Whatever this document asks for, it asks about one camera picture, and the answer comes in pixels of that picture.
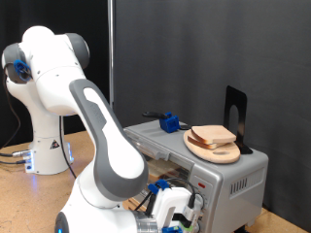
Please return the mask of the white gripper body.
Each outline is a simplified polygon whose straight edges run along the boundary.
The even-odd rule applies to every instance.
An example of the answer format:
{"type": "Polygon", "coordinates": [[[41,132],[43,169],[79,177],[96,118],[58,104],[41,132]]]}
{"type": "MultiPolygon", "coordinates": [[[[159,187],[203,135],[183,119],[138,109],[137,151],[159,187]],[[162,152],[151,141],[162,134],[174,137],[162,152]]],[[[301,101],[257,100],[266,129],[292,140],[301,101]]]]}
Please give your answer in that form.
{"type": "Polygon", "coordinates": [[[171,187],[157,193],[152,217],[158,233],[197,233],[203,199],[183,187],[171,187]]]}

